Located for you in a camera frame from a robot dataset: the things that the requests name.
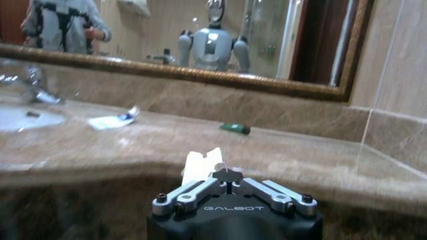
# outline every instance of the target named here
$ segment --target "logo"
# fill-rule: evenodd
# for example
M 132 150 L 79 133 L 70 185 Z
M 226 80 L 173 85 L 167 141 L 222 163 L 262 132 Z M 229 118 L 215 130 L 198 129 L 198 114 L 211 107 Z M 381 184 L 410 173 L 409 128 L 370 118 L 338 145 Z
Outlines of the logo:
M 206 206 L 206 211 L 261 211 L 263 206 Z

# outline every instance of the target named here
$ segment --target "screw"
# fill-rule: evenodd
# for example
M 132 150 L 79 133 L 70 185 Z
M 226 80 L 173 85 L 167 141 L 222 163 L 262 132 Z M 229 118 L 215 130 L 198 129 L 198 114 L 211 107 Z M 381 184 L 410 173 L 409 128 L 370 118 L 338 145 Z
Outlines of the screw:
M 297 211 L 297 205 L 294 204 L 294 202 L 287 202 L 285 205 L 285 213 L 287 214 L 294 214 Z
M 186 207 L 185 207 L 185 205 L 182 203 L 177 203 L 175 204 L 175 213 L 178 215 L 182 215 L 182 214 L 186 213 Z
M 309 193 L 305 193 L 302 195 L 302 202 L 311 204 L 314 202 L 314 197 Z
M 158 203 L 159 203 L 159 204 L 166 203 L 167 200 L 169 200 L 169 195 L 165 194 L 165 193 L 159 193 L 159 194 L 158 194 L 158 197 L 157 197 L 157 200 L 158 200 Z

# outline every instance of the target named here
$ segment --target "mirror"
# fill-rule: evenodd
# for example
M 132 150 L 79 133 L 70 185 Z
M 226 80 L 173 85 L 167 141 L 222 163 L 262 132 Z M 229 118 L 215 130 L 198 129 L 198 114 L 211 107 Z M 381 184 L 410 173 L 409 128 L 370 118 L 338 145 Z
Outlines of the mirror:
M 0 41 L 347 91 L 373 2 L 0 0 Z

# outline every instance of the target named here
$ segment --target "sink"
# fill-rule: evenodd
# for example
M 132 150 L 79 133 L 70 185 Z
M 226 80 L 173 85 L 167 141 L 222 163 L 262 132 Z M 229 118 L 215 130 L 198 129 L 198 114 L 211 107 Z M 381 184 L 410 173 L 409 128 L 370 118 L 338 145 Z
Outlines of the sink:
M 58 125 L 66 117 L 31 106 L 0 104 L 0 132 L 20 132 L 24 129 Z

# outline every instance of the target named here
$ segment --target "white paper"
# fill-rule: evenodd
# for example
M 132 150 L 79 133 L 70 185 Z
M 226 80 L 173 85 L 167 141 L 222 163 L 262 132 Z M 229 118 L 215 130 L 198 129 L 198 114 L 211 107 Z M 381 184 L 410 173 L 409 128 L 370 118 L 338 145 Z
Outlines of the white paper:
M 135 122 L 138 115 L 140 114 L 139 108 L 135 106 L 126 114 L 119 116 L 103 116 L 96 118 L 90 118 L 87 120 L 88 124 L 96 130 L 107 130 L 122 128 Z
M 219 163 L 223 163 L 223 154 L 219 147 L 210 151 L 206 157 L 202 153 L 191 151 L 187 155 L 182 184 L 209 180 L 211 173 L 217 171 L 215 165 Z

